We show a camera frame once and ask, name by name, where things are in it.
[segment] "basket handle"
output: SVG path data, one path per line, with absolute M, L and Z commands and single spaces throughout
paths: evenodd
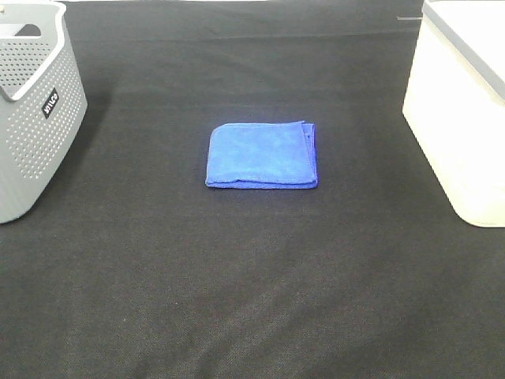
M 50 46 L 53 49 L 46 60 L 33 73 L 32 77 L 13 96 L 6 95 L 5 90 L 0 88 L 0 95 L 12 101 L 17 101 L 40 79 L 64 47 L 63 15 L 65 14 L 66 6 L 59 2 L 49 2 L 47 0 L 0 0 L 0 6 L 3 6 L 3 11 L 0 12 L 0 24 L 33 24 L 40 30 L 40 37 L 0 36 L 0 40 L 19 41 L 23 39 L 43 38 L 45 41 L 50 42 Z

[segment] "container lid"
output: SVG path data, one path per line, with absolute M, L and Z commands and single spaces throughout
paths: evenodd
M 425 0 L 423 13 L 505 99 L 505 1 Z

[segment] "black tablecloth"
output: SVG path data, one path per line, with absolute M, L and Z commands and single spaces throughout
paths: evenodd
M 505 377 L 505 232 L 401 113 L 420 9 L 69 4 L 89 108 L 0 227 L 0 377 Z M 205 187 L 216 126 L 297 120 L 318 189 Z

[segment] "white container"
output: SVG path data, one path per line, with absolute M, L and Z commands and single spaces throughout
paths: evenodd
M 454 210 L 505 227 L 505 1 L 426 1 L 403 114 Z

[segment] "folded microfiber towel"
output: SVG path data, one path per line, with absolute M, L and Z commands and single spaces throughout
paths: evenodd
M 214 130 L 208 152 L 209 187 L 308 189 L 317 187 L 316 127 L 225 124 Z

